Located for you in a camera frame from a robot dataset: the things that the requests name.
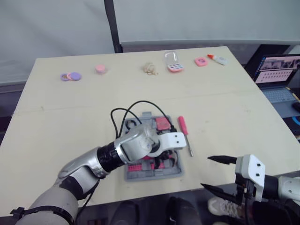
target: laptop screen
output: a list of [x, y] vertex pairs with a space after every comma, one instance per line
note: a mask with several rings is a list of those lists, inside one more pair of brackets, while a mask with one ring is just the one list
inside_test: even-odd
[[255, 72], [254, 82], [287, 85], [298, 68], [300, 55], [264, 56]]

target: purple disc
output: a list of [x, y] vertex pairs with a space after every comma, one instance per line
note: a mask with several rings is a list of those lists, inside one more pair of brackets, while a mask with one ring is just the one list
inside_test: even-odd
[[74, 81], [79, 81], [82, 77], [81, 74], [79, 74], [77, 72], [72, 72], [70, 74], [70, 76], [71, 76], [72, 80], [74, 80]]
[[67, 74], [61, 74], [60, 78], [62, 81], [69, 81], [69, 78], [67, 77]]

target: screwdriver handle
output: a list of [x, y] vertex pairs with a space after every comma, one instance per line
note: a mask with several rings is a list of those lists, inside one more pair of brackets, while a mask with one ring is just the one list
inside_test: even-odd
[[188, 135], [188, 129], [183, 116], [178, 117], [179, 126], [184, 135]]

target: laptop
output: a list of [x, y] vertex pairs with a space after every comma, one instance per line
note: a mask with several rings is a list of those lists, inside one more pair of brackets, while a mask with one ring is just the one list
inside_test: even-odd
[[265, 55], [252, 76], [282, 118], [300, 115], [292, 107], [297, 97], [287, 87], [299, 68], [300, 54]]

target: gray tray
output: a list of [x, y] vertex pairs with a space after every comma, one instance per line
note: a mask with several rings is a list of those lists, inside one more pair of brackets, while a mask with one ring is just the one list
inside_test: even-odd
[[[151, 124], [152, 128], [157, 129], [157, 124], [155, 121], [155, 118], [160, 118], [163, 116], [152, 116], [151, 112], [143, 112], [142, 117], [139, 117], [142, 123], [149, 123]], [[136, 118], [130, 118], [127, 120], [133, 120], [138, 125], [139, 122], [136, 120]], [[125, 126], [123, 127], [123, 132], [127, 133], [128, 129]], [[167, 133], [170, 132], [170, 130], [163, 130], [163, 131], [157, 131], [158, 133]], [[140, 159], [136, 161], [134, 164], [127, 164], [125, 165], [125, 180], [126, 181], [141, 181], [141, 180], [157, 180], [157, 179], [166, 179], [166, 178], [173, 178], [173, 177], [180, 177], [183, 175], [183, 169], [181, 165], [181, 159], [180, 159], [180, 151], [178, 149], [172, 150], [173, 154], [177, 155], [177, 163], [172, 166], [173, 161], [171, 159], [163, 160], [163, 164], [161, 163], [160, 167], [158, 169], [154, 169], [154, 158], [148, 158], [148, 159]]]

